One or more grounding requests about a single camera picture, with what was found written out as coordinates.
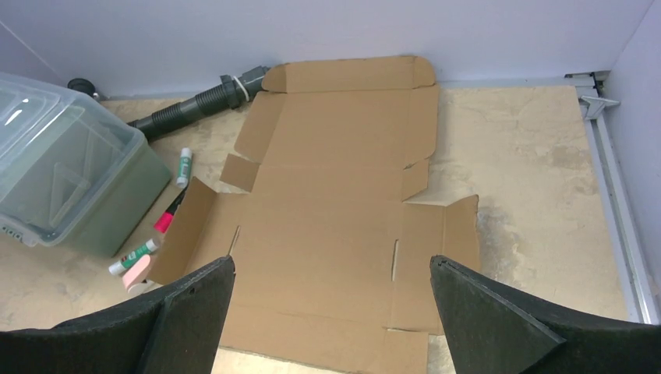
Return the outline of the brown cardboard box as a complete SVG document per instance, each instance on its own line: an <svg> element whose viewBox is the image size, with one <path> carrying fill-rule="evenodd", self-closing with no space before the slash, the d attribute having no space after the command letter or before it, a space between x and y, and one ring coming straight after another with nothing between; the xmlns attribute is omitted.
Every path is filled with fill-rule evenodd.
<svg viewBox="0 0 661 374"><path fill-rule="evenodd" d="M192 178L149 277L218 257L236 278L225 347L354 373L424 373L443 332L429 263L478 270L478 196L429 184L440 88L419 56L293 62L263 78L221 180Z"/></svg>

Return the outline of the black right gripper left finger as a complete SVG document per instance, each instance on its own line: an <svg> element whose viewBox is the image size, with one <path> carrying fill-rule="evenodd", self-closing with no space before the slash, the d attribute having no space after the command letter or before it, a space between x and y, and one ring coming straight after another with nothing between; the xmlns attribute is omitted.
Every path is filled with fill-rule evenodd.
<svg viewBox="0 0 661 374"><path fill-rule="evenodd" d="M3 373L210 373L235 283L220 257L179 280L50 329L1 333Z"/></svg>

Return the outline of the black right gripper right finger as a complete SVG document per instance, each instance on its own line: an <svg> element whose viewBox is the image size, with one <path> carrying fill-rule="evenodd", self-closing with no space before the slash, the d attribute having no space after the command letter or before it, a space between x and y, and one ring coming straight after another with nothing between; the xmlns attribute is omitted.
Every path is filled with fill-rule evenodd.
<svg viewBox="0 0 661 374"><path fill-rule="evenodd" d="M446 256L430 283L458 373L658 373L660 327L596 316L489 279Z"/></svg>

